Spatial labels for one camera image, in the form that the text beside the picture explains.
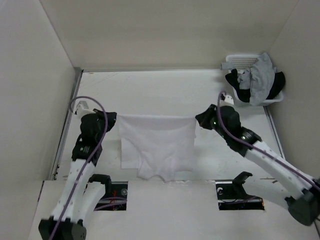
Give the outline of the white tank top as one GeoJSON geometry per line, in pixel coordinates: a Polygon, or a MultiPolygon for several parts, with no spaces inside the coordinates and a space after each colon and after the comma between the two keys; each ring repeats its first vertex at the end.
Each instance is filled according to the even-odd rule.
{"type": "Polygon", "coordinates": [[[196,119],[190,116],[119,115],[121,168],[137,177],[171,182],[195,165],[196,119]]]}

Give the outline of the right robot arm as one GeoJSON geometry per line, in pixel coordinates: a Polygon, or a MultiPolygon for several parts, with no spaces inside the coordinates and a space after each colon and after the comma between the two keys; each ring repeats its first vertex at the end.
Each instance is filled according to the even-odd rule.
{"type": "Polygon", "coordinates": [[[233,107],[211,104],[195,119],[201,128],[216,131],[231,150],[258,165],[279,184],[276,187],[243,171],[232,180],[231,190],[236,197],[242,200],[250,196],[266,199],[288,210],[304,226],[311,226],[319,217],[320,181],[289,164],[258,134],[242,126],[240,115],[233,107]]]}

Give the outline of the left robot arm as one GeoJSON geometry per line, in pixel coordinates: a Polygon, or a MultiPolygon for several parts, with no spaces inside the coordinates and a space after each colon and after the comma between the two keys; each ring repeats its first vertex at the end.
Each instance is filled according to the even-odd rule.
{"type": "Polygon", "coordinates": [[[84,240],[87,224],[100,199],[112,195],[108,175],[94,174],[102,153],[101,140],[115,125],[116,112],[80,110],[80,134],[71,155],[71,164],[61,197],[38,230],[43,240],[84,240]]]}

